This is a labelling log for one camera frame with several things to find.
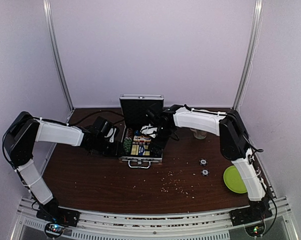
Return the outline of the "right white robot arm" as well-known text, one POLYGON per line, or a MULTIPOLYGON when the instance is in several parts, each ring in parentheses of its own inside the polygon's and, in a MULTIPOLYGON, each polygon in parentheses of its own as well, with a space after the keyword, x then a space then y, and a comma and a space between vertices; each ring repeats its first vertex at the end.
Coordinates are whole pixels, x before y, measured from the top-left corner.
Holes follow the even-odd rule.
POLYGON ((214 134, 219 137, 221 155, 232 162, 246 187, 249 206, 243 210, 233 210, 231 216, 236 220, 261 221, 272 216, 269 201, 271 196, 255 163, 255 153, 259 151, 249 141, 249 134, 239 113, 209 111, 191 108, 187 105, 172 105, 155 111, 147 109, 149 119, 143 134, 153 138, 155 147, 163 150, 178 128, 188 128, 214 134))

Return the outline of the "aluminium poker case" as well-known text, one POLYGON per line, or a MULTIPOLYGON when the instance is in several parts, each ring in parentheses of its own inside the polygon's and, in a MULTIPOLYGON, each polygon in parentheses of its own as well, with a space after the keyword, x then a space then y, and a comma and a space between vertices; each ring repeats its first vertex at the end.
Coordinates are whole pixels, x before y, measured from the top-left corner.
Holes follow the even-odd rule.
POLYGON ((132 144, 141 142, 134 142, 130 148, 130 153, 125 154, 123 151, 123 141, 127 132, 127 129, 133 130, 134 135, 141 135, 140 130, 142 126, 146 125, 146 110, 148 108, 160 109, 164 107, 164 97, 162 95, 138 95, 138 94, 124 94, 119 98, 121 111, 124 120, 124 129, 121 138, 121 152, 119 159, 123 162, 127 162, 127 165, 131 169, 149 169, 152 164, 159 164, 163 160, 163 154, 161 157, 155 157, 151 154, 150 144, 151 142, 143 142, 148 145, 150 155, 137 156, 131 155, 132 144))

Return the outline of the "purple poker chip top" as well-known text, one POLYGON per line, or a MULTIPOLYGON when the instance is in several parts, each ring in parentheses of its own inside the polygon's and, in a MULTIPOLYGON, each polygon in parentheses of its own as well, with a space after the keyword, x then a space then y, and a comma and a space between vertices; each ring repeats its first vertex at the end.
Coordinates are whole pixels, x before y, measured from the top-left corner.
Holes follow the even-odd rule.
POLYGON ((201 159, 200 161, 199 161, 199 164, 201 165, 201 166, 206 166, 207 164, 208 164, 208 162, 207 162, 207 160, 206 159, 201 159))

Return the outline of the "Texas Hold'em card box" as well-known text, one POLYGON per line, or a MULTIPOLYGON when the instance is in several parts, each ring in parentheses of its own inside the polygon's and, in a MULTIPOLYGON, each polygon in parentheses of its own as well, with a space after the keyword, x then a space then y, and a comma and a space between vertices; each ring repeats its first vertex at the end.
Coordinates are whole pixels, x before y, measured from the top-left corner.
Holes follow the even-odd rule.
POLYGON ((134 156, 149 156, 151 151, 149 150, 149 145, 142 142, 132 144, 130 154, 134 156))

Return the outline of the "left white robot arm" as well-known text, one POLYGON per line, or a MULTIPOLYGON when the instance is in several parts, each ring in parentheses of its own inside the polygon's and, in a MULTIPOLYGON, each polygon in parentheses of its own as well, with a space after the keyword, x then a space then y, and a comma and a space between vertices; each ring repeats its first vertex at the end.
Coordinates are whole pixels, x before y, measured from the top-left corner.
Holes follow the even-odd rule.
POLYGON ((38 169, 37 158, 42 156, 39 146, 44 146, 46 153, 53 146, 67 145, 88 153, 118 157, 122 151, 121 143, 116 140, 118 133, 116 124, 102 116, 83 126, 80 120, 60 122, 21 111, 3 134, 1 149, 6 161, 38 204, 38 217, 55 223, 68 223, 70 215, 63 212, 38 169))

